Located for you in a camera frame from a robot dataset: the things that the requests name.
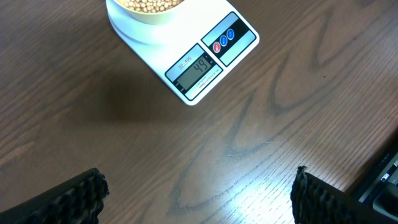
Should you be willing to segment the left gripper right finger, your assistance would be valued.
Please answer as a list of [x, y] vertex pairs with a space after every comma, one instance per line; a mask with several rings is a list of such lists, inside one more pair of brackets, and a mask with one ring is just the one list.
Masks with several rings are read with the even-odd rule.
[[290, 193], [296, 224], [397, 223], [305, 170], [305, 166], [297, 167]]

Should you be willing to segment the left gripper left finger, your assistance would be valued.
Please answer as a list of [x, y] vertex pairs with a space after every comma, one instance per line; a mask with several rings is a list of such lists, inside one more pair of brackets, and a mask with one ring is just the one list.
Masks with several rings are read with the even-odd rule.
[[104, 174], [92, 168], [1, 212], [1, 223], [98, 224], [107, 195], [109, 188]]

